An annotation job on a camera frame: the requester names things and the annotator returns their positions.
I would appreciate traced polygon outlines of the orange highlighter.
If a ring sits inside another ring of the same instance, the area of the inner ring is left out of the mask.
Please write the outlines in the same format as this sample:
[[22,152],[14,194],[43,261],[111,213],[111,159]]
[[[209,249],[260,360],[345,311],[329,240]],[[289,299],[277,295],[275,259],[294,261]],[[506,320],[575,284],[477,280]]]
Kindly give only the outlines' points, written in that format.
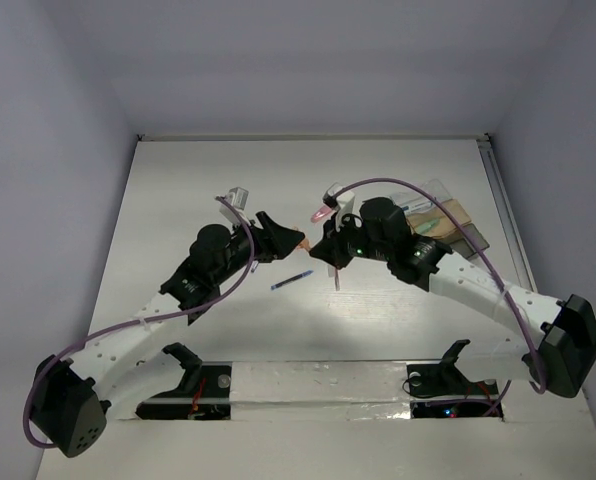
[[304,250],[306,252],[309,252],[312,248],[311,243],[309,241],[309,238],[307,237],[307,234],[302,232],[301,230],[299,230],[297,227],[295,227],[295,230],[298,231],[299,233],[301,233],[303,235],[302,240],[300,241],[300,243],[296,246],[297,250]]

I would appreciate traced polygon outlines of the pink highlighter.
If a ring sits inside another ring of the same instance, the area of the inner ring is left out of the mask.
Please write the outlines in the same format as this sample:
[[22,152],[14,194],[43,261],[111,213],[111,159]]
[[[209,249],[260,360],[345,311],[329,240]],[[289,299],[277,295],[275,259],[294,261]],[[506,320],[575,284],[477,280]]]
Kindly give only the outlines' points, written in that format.
[[323,204],[316,210],[310,217],[310,221],[313,224],[317,224],[319,222],[325,221],[331,215],[336,213],[336,206],[330,206],[327,204]]

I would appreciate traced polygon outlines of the white marker blue cap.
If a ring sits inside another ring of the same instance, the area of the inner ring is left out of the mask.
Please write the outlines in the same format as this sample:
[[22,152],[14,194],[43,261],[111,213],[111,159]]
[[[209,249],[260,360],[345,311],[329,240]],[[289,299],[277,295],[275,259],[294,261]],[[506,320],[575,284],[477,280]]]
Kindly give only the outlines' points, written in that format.
[[426,197],[418,197],[414,200],[407,202],[402,210],[406,215],[419,214],[429,211],[435,207],[435,203]]

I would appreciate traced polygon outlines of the green correction tape pen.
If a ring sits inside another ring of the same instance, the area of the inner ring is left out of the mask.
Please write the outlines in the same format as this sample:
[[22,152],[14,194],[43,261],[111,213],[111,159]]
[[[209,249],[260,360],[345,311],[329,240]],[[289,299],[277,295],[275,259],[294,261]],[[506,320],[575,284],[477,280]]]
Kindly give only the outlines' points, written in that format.
[[429,231],[433,230],[438,223],[440,222],[439,218],[434,218],[432,220],[425,221],[414,228],[414,231],[420,235],[425,235]]

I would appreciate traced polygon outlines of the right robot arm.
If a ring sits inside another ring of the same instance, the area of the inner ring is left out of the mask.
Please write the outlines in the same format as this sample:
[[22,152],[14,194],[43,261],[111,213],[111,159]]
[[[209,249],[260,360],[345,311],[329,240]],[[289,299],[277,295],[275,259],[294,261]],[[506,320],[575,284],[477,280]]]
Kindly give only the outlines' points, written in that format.
[[364,202],[359,215],[338,208],[311,257],[341,270],[354,258],[381,261],[398,280],[451,299],[530,340],[534,352],[513,354],[514,368],[548,392],[575,397],[596,361],[596,317],[588,300],[524,290],[480,269],[448,245],[411,230],[390,199]]

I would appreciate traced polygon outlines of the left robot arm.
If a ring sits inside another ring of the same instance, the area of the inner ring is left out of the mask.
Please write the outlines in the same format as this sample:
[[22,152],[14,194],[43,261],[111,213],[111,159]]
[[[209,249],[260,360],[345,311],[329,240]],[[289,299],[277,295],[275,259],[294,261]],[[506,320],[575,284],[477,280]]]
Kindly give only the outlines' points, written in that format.
[[202,227],[188,256],[133,319],[38,365],[23,415],[30,443],[73,458],[99,439],[110,415],[132,415],[163,390],[187,395],[197,388],[202,362],[182,343],[186,329],[233,293],[253,263],[283,260],[305,238],[264,211],[255,220],[232,207],[221,212],[232,225]]

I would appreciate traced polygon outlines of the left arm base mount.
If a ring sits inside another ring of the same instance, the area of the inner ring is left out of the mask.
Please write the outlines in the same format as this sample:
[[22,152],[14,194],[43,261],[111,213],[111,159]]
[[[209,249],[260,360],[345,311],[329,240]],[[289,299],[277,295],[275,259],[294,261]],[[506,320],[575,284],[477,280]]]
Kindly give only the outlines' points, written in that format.
[[155,380],[145,382],[155,388],[146,401],[161,399],[228,399],[232,383],[231,362],[204,362],[182,343],[165,346],[156,358]]

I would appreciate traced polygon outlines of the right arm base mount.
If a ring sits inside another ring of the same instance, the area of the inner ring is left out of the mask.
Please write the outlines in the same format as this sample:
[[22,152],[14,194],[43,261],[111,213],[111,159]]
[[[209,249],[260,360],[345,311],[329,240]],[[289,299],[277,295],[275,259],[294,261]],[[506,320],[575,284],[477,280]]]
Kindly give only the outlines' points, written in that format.
[[470,344],[467,339],[454,342],[435,363],[414,363],[407,366],[407,377],[402,389],[416,399],[442,396],[467,397],[478,392],[477,383],[470,382],[456,367],[462,350]]

